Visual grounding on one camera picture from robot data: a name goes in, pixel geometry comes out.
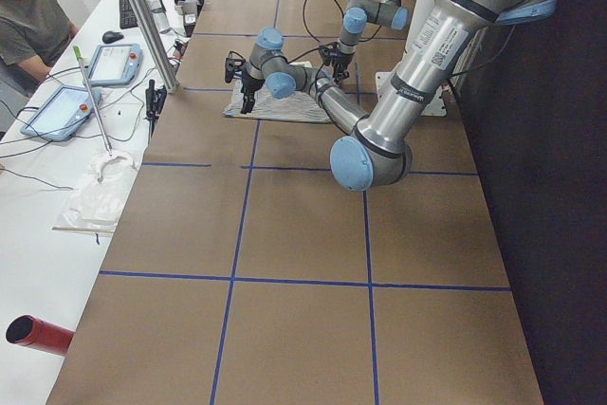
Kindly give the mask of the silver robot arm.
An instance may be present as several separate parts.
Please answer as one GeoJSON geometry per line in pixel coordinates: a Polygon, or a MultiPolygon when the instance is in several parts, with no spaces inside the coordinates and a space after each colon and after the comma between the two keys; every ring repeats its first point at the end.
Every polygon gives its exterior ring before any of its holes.
{"type": "Polygon", "coordinates": [[[225,78],[240,80],[244,113],[252,110],[261,89],[277,99],[296,92],[310,95],[343,132],[330,152],[333,177],[343,188],[361,192],[393,184],[410,171],[412,152],[405,138],[479,29],[542,20],[555,11],[557,1],[433,0],[371,112],[351,101],[339,83],[367,24],[404,28],[407,13],[400,0],[348,0],[340,37],[323,53],[320,68],[291,64],[282,51],[283,35],[264,28],[248,58],[225,61],[225,78]]]}
{"type": "Polygon", "coordinates": [[[407,20],[401,0],[348,0],[338,40],[320,49],[323,64],[332,68],[333,80],[340,83],[349,77],[348,66],[367,24],[402,30],[407,20]]]}

